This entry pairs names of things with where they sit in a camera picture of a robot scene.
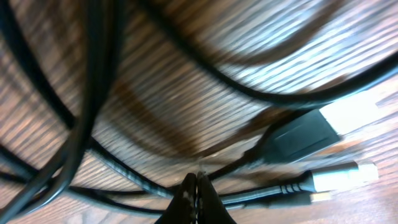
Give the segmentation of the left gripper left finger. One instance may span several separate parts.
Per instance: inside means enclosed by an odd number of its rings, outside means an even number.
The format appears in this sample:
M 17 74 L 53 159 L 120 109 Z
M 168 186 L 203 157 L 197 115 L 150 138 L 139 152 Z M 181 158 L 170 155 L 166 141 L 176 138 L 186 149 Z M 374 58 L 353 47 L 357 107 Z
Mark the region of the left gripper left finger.
M 188 173 L 169 206 L 155 224 L 196 223 L 197 177 Z

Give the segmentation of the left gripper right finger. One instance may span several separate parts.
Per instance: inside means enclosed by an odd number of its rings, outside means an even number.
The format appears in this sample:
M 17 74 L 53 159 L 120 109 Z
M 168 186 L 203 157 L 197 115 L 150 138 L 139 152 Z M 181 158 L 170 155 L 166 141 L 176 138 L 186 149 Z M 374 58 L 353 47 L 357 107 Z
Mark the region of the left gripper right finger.
M 236 224 L 220 200 L 208 176 L 197 175 L 197 223 Z

